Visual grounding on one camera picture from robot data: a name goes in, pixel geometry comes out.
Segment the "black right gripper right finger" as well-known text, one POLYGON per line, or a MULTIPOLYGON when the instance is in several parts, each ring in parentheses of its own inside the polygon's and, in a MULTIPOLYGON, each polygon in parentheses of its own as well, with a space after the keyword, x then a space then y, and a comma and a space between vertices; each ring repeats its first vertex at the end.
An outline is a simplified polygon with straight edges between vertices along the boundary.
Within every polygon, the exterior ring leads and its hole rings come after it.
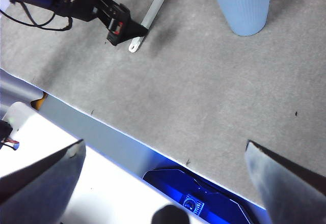
POLYGON ((245 159, 272 223, 325 223, 325 176, 252 140, 245 159))

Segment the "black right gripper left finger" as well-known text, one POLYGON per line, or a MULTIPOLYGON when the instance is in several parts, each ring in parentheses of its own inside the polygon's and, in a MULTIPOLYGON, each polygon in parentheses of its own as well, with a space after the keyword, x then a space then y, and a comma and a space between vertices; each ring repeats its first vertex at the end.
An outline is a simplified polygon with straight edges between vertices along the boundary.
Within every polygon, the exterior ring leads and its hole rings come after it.
POLYGON ((1 223, 59 223, 85 157, 81 139, 1 177, 1 223))

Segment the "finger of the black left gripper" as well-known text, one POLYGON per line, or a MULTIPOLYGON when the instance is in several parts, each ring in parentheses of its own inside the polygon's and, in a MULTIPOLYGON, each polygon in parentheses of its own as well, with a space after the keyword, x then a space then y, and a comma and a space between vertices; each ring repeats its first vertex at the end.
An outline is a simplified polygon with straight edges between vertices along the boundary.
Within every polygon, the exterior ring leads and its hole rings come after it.
POLYGON ((148 28, 131 18, 128 9, 112 8, 110 18, 107 40, 114 46, 135 37, 143 37, 148 33, 148 28))

